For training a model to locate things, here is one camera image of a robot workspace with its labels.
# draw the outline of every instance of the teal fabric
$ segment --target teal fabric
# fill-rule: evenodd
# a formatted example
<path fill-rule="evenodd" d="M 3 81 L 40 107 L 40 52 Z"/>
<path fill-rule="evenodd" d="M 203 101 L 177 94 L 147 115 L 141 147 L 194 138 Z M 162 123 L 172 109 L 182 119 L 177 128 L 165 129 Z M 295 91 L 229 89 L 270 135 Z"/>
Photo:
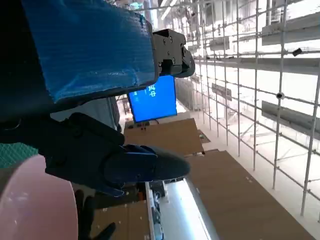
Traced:
<path fill-rule="evenodd" d="M 0 143 L 0 168 L 10 168 L 38 154 L 38 150 L 22 143 Z"/>

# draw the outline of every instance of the brown cardboard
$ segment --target brown cardboard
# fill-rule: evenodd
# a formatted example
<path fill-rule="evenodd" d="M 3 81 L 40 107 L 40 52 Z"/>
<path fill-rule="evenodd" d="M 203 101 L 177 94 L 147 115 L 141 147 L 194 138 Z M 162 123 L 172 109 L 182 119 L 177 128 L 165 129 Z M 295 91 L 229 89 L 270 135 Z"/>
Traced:
<path fill-rule="evenodd" d="M 183 156 L 204 151 L 193 118 L 124 130 L 125 144 L 163 148 Z"/>
<path fill-rule="evenodd" d="M 148 207 L 146 201 L 131 203 L 128 206 L 128 240 L 150 239 Z"/>
<path fill-rule="evenodd" d="M 91 237 L 97 236 L 109 224 L 115 223 L 116 229 L 111 239 L 128 239 L 128 216 L 129 208 L 127 204 L 96 210 L 91 227 Z"/>
<path fill-rule="evenodd" d="M 314 239 L 226 151 L 210 151 L 187 160 L 189 178 L 221 239 Z"/>
<path fill-rule="evenodd" d="M 149 218 L 146 201 L 96 210 L 92 223 L 91 237 L 96 237 L 111 223 L 116 224 L 112 240 L 149 239 Z"/>

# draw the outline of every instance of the scaffolding frame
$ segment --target scaffolding frame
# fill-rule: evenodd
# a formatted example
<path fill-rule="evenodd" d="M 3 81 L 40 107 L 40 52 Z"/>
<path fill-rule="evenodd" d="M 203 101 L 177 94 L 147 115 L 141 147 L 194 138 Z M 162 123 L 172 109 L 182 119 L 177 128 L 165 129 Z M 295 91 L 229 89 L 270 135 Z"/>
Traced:
<path fill-rule="evenodd" d="M 231 21 L 227 21 L 226 18 L 226 14 L 225 14 L 225 6 L 227 5 L 227 2 L 229 1 L 233 1 L 236 3 L 236 19 L 235 21 L 233 21 L 233 15 L 231 18 Z M 221 2 L 222 5 L 222 25 L 218 26 L 218 27 L 214 27 L 215 21 L 214 21 L 214 6 L 212 3 L 216 3 L 216 2 Z M 151 8 L 145 8 L 145 9 L 138 9 L 135 10 L 138 13 L 141 12 L 145 12 L 145 11 L 153 11 L 153 10 L 163 10 L 163 9 L 167 9 L 170 8 L 170 13 L 171 14 L 171 23 L 172 26 L 174 26 L 174 21 L 172 18 L 172 14 L 174 11 L 174 9 L 178 9 L 178 8 L 196 8 L 196 14 L 194 16 L 192 16 L 190 19 L 185 20 L 185 21 L 180 21 L 180 29 L 181 32 L 183 34 L 185 34 L 186 36 L 188 36 L 189 34 L 191 35 L 192 28 L 192 20 L 196 19 L 196 28 L 199 30 L 199 32 L 201 32 L 201 35 L 196 36 L 196 39 L 192 38 L 191 40 L 188 39 L 188 37 L 186 38 L 186 42 L 187 43 L 194 43 L 197 42 L 198 44 L 200 43 L 203 47 L 203 55 L 204 58 L 198 57 L 196 62 L 196 68 L 199 69 L 199 73 L 200 74 L 196 74 L 196 76 L 199 77 L 199 83 L 196 82 L 192 82 L 191 78 L 189 77 L 187 80 L 189 82 L 192 83 L 193 88 L 192 88 L 192 94 L 190 96 L 190 101 L 192 101 L 192 103 L 196 102 L 195 105 L 192 104 L 192 109 L 190 109 L 191 111 L 196 111 L 197 112 L 197 117 L 200 117 L 200 111 L 202 111 L 202 118 L 203 118 L 203 123 L 205 123 L 205 115 L 208 117 L 209 119 L 209 128 L 210 130 L 212 130 L 212 122 L 214 121 L 216 123 L 216 131 L 217 131 L 217 137 L 219 137 L 220 132 L 219 132 L 219 128 L 222 127 L 223 129 L 225 129 L 226 132 L 226 145 L 229 144 L 229 133 L 231 136 L 237 138 L 237 142 L 238 142 L 238 149 L 237 149 L 237 154 L 240 157 L 241 156 L 241 147 L 242 144 L 244 144 L 246 147 L 248 147 L 249 149 L 252 150 L 253 153 L 253 163 L 252 163 L 252 169 L 256 170 L 256 156 L 260 156 L 262 159 L 266 160 L 269 164 L 271 164 L 273 166 L 273 181 L 272 181 L 272 189 L 276 189 L 276 182 L 277 182 L 277 172 L 281 172 L 282 174 L 284 174 L 286 177 L 288 177 L 291 181 L 293 181 L 295 184 L 297 184 L 298 186 L 301 187 L 302 189 L 302 200 L 301 200 L 301 211 L 300 214 L 301 216 L 304 215 L 305 212 L 305 206 L 306 206 L 306 197 L 309 194 L 310 196 L 314 197 L 316 200 L 320 201 L 320 196 L 318 196 L 317 194 L 315 194 L 313 191 L 311 191 L 310 189 L 308 189 L 308 183 L 311 182 L 311 180 L 309 180 L 309 173 L 310 173 L 310 164 L 311 164 L 311 158 L 312 155 L 317 155 L 320 156 L 320 152 L 317 152 L 316 150 L 313 149 L 313 141 L 314 141 L 314 134 L 315 134 L 315 127 L 316 127 L 316 118 L 317 118 L 317 110 L 318 110 L 318 106 L 320 105 L 318 103 L 318 99 L 319 99 L 319 92 L 320 92 L 320 64 L 319 64 L 319 72 L 318 72 L 318 76 L 317 76 L 317 84 L 316 84 L 316 89 L 315 89 L 315 99 L 314 102 L 309 101 L 309 100 L 305 100 L 305 99 L 300 99 L 297 97 L 291 97 L 291 96 L 287 96 L 284 95 L 282 98 L 278 98 L 278 104 L 277 104 L 277 116 L 276 116 L 276 130 L 274 130 L 273 128 L 263 124 L 262 122 L 259 122 L 257 120 L 257 111 L 261 111 L 262 109 L 257 106 L 257 94 L 258 93 L 264 93 L 264 94 L 269 94 L 269 95 L 273 95 L 274 97 L 276 97 L 276 95 L 278 93 L 282 93 L 282 84 L 283 84 L 283 73 L 284 73 L 284 58 L 285 55 L 291 54 L 291 51 L 286 50 L 285 48 L 285 36 L 286 36 L 286 23 L 287 23 L 287 8 L 288 5 L 291 3 L 294 3 L 294 0 L 284 0 L 284 4 L 280 4 L 274 7 L 270 7 L 267 6 L 265 10 L 261 10 L 259 8 L 259 0 L 251 0 L 249 1 L 248 4 L 250 3 L 256 3 L 255 6 L 255 13 L 243 18 L 239 17 L 239 0 L 179 0 L 179 2 L 176 4 L 176 1 L 174 2 L 174 4 L 169 4 L 167 6 L 160 6 L 160 7 L 151 7 Z M 277 10 L 279 8 L 283 9 L 283 16 L 282 16 L 282 31 L 280 32 L 281 34 L 281 39 L 280 39 L 280 45 L 281 45 L 281 51 L 277 51 L 277 52 L 261 52 L 259 51 L 258 48 L 258 39 L 261 38 L 261 34 L 259 33 L 259 16 L 266 14 L 266 19 L 271 21 L 269 18 L 271 16 L 271 12 L 274 10 Z M 211 10 L 211 21 L 207 20 L 206 16 L 205 16 L 205 11 Z M 249 20 L 255 18 L 255 32 L 250 32 L 250 33 L 242 33 L 239 30 L 239 24 L 241 24 L 243 21 L 245 20 Z M 212 25 L 211 30 L 206 30 L 206 27 L 208 27 L 208 24 Z M 236 25 L 236 34 L 230 34 L 230 35 L 226 35 L 226 28 L 232 25 Z M 210 77 L 208 76 L 208 59 L 207 59 L 207 45 L 208 45 L 208 41 L 211 40 L 215 40 L 216 36 L 215 36 L 215 31 L 219 31 L 222 30 L 222 37 L 223 37 L 223 57 L 224 58 L 228 58 L 228 57 L 232 57 L 232 58 L 240 58 L 241 56 L 253 56 L 255 57 L 255 63 L 254 63 L 254 87 L 250 87 L 250 86 L 246 86 L 241 84 L 240 81 L 240 69 L 241 67 L 237 66 L 236 67 L 236 79 L 235 82 L 230 82 L 228 81 L 227 78 L 227 66 L 226 63 L 224 62 L 222 65 L 217 65 L 216 63 L 216 50 L 213 50 L 213 54 L 214 54 L 214 58 L 213 58 L 213 66 L 214 66 L 214 77 Z M 207 37 L 206 33 L 212 33 L 212 37 Z M 239 47 L 239 40 L 240 40 L 240 36 L 242 35 L 246 35 L 246 36 L 250 36 L 252 37 L 252 39 L 255 40 L 255 51 L 254 52 L 240 52 L 240 47 Z M 226 54 L 226 37 L 236 37 L 236 53 L 234 54 Z M 306 50 L 303 51 L 303 54 L 318 54 L 320 53 L 320 50 Z M 278 92 L 270 92 L 270 91 L 266 91 L 263 89 L 259 89 L 258 88 L 258 59 L 261 56 L 267 56 L 267 55 L 280 55 L 280 71 L 277 71 L 279 73 L 279 86 L 278 86 Z M 202 66 L 205 66 L 205 72 L 206 75 L 203 75 L 202 73 Z M 222 66 L 224 68 L 224 79 L 218 79 L 217 78 L 217 73 L 216 73 L 216 66 Z M 210 95 L 210 84 L 209 84 L 209 79 L 213 80 L 214 83 L 217 85 L 217 81 L 220 81 L 222 83 L 224 83 L 224 90 L 225 90 L 225 103 L 222 103 L 220 101 L 218 101 L 218 95 L 217 92 L 215 92 L 215 98 L 213 96 Z M 227 102 L 227 84 L 232 84 L 235 85 L 237 87 L 237 97 L 231 96 L 231 98 L 233 100 L 237 101 L 237 109 L 233 109 L 232 107 L 228 106 L 228 102 Z M 249 89 L 249 90 L 253 90 L 254 91 L 254 104 L 246 102 L 244 100 L 241 99 L 241 90 L 242 89 Z M 200 94 L 201 96 L 201 107 L 199 107 L 199 103 L 198 103 L 198 94 Z M 204 100 L 207 99 L 208 102 L 208 112 L 206 111 L 205 107 L 204 107 Z M 304 104 L 308 104 L 313 106 L 313 115 L 312 115 L 312 128 L 310 129 L 310 140 L 309 140 L 309 144 L 308 146 L 303 145 L 302 143 L 296 141 L 295 139 L 291 138 L 290 136 L 286 136 L 285 134 L 283 134 L 280 131 L 280 125 L 281 125 L 281 109 L 282 109 L 282 100 L 283 99 L 288 99 L 291 101 L 296 101 L 299 103 L 304 103 Z M 251 118 L 245 114 L 243 114 L 240 111 L 240 104 L 245 104 L 246 106 L 250 106 L 251 108 L 254 108 L 254 118 Z M 225 124 L 222 124 L 219 121 L 219 116 L 218 116 L 218 105 L 221 105 L 225 108 Z M 215 116 L 212 115 L 212 111 L 211 110 L 215 110 L 216 114 Z M 229 124 L 228 124 L 228 110 L 234 111 L 237 115 L 237 133 L 232 132 L 229 129 Z M 253 146 L 251 146 L 250 144 L 248 144 L 247 142 L 245 142 L 242 137 L 241 137 L 241 123 L 240 123 L 240 117 L 245 117 L 246 119 L 250 120 L 253 122 Z M 274 152 L 274 159 L 270 160 L 268 159 L 266 156 L 264 156 L 261 152 L 259 152 L 256 148 L 256 146 L 258 146 L 259 144 L 257 144 L 257 127 L 258 126 L 262 126 L 264 128 L 266 128 L 268 131 L 275 133 L 275 152 Z M 280 139 L 285 139 L 288 140 L 294 144 L 296 144 L 297 146 L 307 150 L 307 159 L 306 159 L 306 169 L 305 169 L 305 177 L 304 177 L 304 184 L 301 184 L 298 180 L 296 180 L 293 176 L 291 176 L 290 174 L 288 174 L 286 171 L 284 171 L 279 165 L 278 165 L 278 148 L 279 148 L 279 140 Z"/>

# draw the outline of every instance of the fluorescent light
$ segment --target fluorescent light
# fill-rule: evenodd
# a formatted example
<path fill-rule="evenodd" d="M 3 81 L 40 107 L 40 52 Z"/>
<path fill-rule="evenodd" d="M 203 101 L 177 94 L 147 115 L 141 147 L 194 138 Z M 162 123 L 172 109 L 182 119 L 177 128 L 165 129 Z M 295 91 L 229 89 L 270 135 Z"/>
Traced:
<path fill-rule="evenodd" d="M 163 7 L 166 4 L 167 0 L 163 0 L 160 7 Z"/>
<path fill-rule="evenodd" d="M 172 0 L 172 2 L 170 3 L 170 6 L 175 5 L 177 2 L 177 0 Z M 168 7 L 165 12 L 162 14 L 161 16 L 161 20 L 163 21 L 165 19 L 165 17 L 168 15 L 169 11 L 170 11 L 171 7 Z"/>

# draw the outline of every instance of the metal scaffolding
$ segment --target metal scaffolding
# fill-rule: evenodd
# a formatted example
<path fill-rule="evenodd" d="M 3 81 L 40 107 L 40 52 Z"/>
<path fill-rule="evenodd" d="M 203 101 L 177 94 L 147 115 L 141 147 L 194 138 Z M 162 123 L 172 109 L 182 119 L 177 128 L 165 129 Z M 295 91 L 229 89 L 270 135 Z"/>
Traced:
<path fill-rule="evenodd" d="M 171 3 L 168 1 L 167 6 L 155 6 L 148 9 L 138 9 L 135 11 L 139 13 L 146 11 L 157 11 L 159 15 L 162 15 L 164 14 L 164 10 L 170 8 L 168 17 L 164 18 L 163 27 L 165 28 L 167 26 L 171 26 L 175 31 L 180 31 L 185 35 L 187 46 L 188 48 L 192 49 L 190 51 L 195 59 L 196 64 L 196 72 L 194 77 L 198 78 L 198 80 L 194 80 L 192 77 L 187 79 L 188 83 L 190 83 L 190 86 L 193 86 L 191 89 L 192 94 L 189 96 L 189 101 L 191 103 L 189 104 L 190 111 L 197 112 L 198 118 L 200 118 L 200 114 L 202 112 L 203 124 L 208 124 L 210 130 L 216 131 L 217 137 L 221 137 L 221 131 L 219 131 L 220 127 L 225 129 L 226 145 L 230 144 L 230 138 L 236 138 L 237 154 L 239 157 L 241 156 L 241 149 L 243 147 L 251 149 L 253 153 L 253 170 L 256 170 L 256 156 L 259 156 L 271 164 L 273 166 L 273 189 L 276 188 L 277 172 L 281 172 L 295 184 L 300 186 L 303 194 L 301 201 L 301 215 L 303 215 L 305 211 L 307 195 L 310 195 L 316 200 L 320 201 L 320 197 L 317 195 L 317 193 L 311 189 L 308 189 L 308 183 L 311 182 L 309 180 L 311 158 L 312 156 L 320 156 L 318 149 L 313 148 L 317 109 L 319 106 L 320 65 L 318 66 L 319 73 L 317 76 L 317 83 L 314 86 L 314 101 L 299 98 L 297 96 L 290 96 L 285 92 L 282 93 L 283 77 L 286 65 L 285 60 L 290 54 L 293 53 L 292 49 L 285 47 L 287 45 L 286 27 L 288 22 L 288 6 L 294 1 L 284 0 L 284 4 L 279 4 L 276 6 L 270 4 L 271 1 L 269 0 L 246 0 L 245 4 L 244 2 L 245 0 L 180 0 L 178 2 L 176 0 L 172 0 Z M 252 12 L 254 14 L 247 16 L 240 15 L 240 9 L 246 5 L 254 5 L 254 12 Z M 220 9 L 220 20 L 215 19 L 218 11 L 217 6 Z M 281 50 L 261 50 L 260 41 L 264 35 L 261 32 L 260 25 L 272 24 L 272 11 L 279 9 L 281 10 L 281 16 L 279 16 L 278 19 L 278 23 L 281 26 L 279 30 L 279 45 Z M 261 16 L 265 16 L 264 21 L 261 21 Z M 248 21 L 250 22 L 249 26 L 251 29 L 247 32 L 243 30 L 241 31 L 240 28 L 243 29 L 243 24 Z M 244 51 L 241 51 L 240 43 L 242 42 L 240 41 L 240 38 L 242 36 L 248 36 L 248 41 L 254 41 L 254 44 L 251 44 L 254 46 L 254 49 L 245 49 Z M 216 43 L 218 40 L 222 40 L 221 48 L 217 47 L 218 44 Z M 230 43 L 235 43 L 232 50 L 230 50 Z M 319 53 L 320 49 L 308 48 L 301 52 L 303 55 Z M 272 92 L 268 89 L 259 88 L 259 71 L 261 70 L 259 60 L 263 60 L 263 57 L 272 56 L 273 58 L 273 56 L 277 55 L 279 56 L 279 68 L 275 68 L 277 70 L 274 72 L 279 74 L 278 92 Z M 237 60 L 243 59 L 242 57 L 246 57 L 246 59 L 254 58 L 253 65 L 250 67 L 250 69 L 254 71 L 254 77 L 252 78 L 254 84 L 252 84 L 252 86 L 249 86 L 241 81 L 241 72 L 243 68 L 242 65 L 237 64 Z M 233 61 L 235 64 L 232 66 L 227 65 L 228 61 Z M 232 69 L 234 71 L 234 76 L 232 74 L 229 76 L 228 69 Z M 222 89 L 224 89 L 224 92 L 219 93 L 220 90 L 213 89 L 212 85 L 221 86 Z M 235 95 L 228 95 L 228 86 L 235 86 L 234 89 L 236 91 L 236 97 Z M 247 91 L 253 92 L 251 96 L 252 102 L 243 97 Z M 262 94 L 271 96 L 275 100 L 277 99 L 276 120 L 273 121 L 273 123 L 276 124 L 275 129 L 266 123 L 261 122 L 258 118 L 258 113 L 263 112 L 262 107 L 258 104 L 258 102 L 261 101 L 259 96 Z M 228 99 L 235 100 L 236 104 L 230 105 L 230 101 Z M 281 128 L 284 125 L 284 121 L 282 119 L 284 101 L 294 101 L 295 103 L 306 104 L 307 106 L 313 107 L 313 115 L 310 116 L 312 117 L 311 129 L 308 130 L 309 132 L 303 133 L 309 138 L 309 142 L 306 144 L 281 131 Z M 252 108 L 254 110 L 253 116 L 243 112 L 242 108 Z M 224 111 L 223 117 L 219 115 L 221 113 L 221 109 Z M 232 121 L 230 120 L 230 116 L 237 118 L 233 123 L 234 126 L 237 126 L 237 132 L 232 131 Z M 249 121 L 250 126 L 253 125 L 253 128 L 250 128 L 250 131 L 253 129 L 253 145 L 244 140 L 244 135 L 246 135 L 247 131 L 245 133 L 241 132 L 241 117 L 243 117 L 242 119 Z M 269 133 L 275 134 L 275 140 L 266 142 L 268 144 L 273 144 L 275 142 L 273 159 L 264 155 L 260 149 L 257 149 L 258 146 L 264 144 L 257 143 L 257 139 L 259 138 L 259 136 L 257 136 L 258 128 L 266 129 Z M 304 183 L 299 182 L 295 176 L 286 172 L 281 165 L 279 165 L 281 164 L 279 160 L 289 158 L 278 158 L 279 144 L 280 141 L 284 140 L 289 141 L 290 144 L 294 144 L 295 146 L 302 148 L 305 152 L 307 152 L 307 154 L 298 153 L 295 155 L 302 158 L 306 157 Z"/>

